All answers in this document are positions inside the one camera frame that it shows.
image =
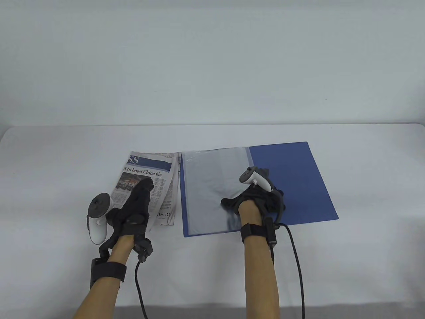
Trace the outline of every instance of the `forearm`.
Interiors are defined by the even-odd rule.
[[[125,265],[134,246],[133,239],[134,236],[120,237],[112,249],[108,262]],[[74,319],[112,319],[120,283],[117,278],[98,279],[77,310]]]
[[[239,206],[242,225],[262,225],[260,212],[253,201]],[[267,241],[261,236],[245,238],[245,291],[247,319],[280,317],[278,285]]]

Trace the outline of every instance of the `black wrist strap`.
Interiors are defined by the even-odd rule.
[[[117,278],[124,282],[126,271],[127,266],[120,264],[119,262],[103,262],[101,264],[97,264],[91,270],[91,285],[93,285],[97,279],[102,277]]]
[[[241,227],[242,242],[245,243],[245,238],[248,236],[261,236],[267,239],[267,230],[264,226],[245,224]]]

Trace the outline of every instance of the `white backdrop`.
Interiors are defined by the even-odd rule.
[[[0,123],[419,122],[425,2],[2,0]]]

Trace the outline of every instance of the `wire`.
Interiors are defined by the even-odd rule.
[[[139,270],[139,266],[140,266],[140,262],[137,263],[136,268],[134,270],[134,282],[136,283],[137,293],[139,294],[139,301],[140,301],[140,306],[141,306],[142,311],[143,311],[143,316],[144,316],[145,319],[149,319],[147,317],[146,310],[144,308],[145,306],[143,304],[142,293],[141,293],[140,287],[139,287],[139,281],[137,280],[137,271]]]
[[[285,227],[286,230],[288,231],[289,239],[291,240],[292,249],[294,250],[295,261],[297,262],[298,275],[300,277],[302,319],[305,319],[305,317],[306,317],[306,305],[304,303],[303,276],[301,275],[300,261],[298,260],[298,254],[297,254],[297,250],[295,249],[294,239],[292,237],[291,231],[289,230],[289,227],[288,226],[286,226],[283,223],[279,223],[279,224],[277,224],[277,226],[283,226],[283,227]],[[275,255],[273,253],[273,247],[270,247],[270,251],[271,251],[271,254],[272,254],[272,259],[273,259],[273,264],[274,264],[275,263],[275,261],[274,261],[274,256]]]

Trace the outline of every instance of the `white table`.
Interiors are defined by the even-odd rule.
[[[88,204],[113,189],[130,151],[297,141],[309,142],[340,217],[291,227],[307,318],[423,317],[425,128],[419,124],[11,128],[0,142],[0,317],[72,315],[97,256],[86,228]],[[156,227],[149,237],[154,252],[139,280],[150,319],[244,317],[239,233],[184,238],[178,211],[174,226]],[[282,313],[299,318],[294,256],[285,230],[277,238]],[[120,318],[141,317],[135,264],[132,254],[117,300]]]

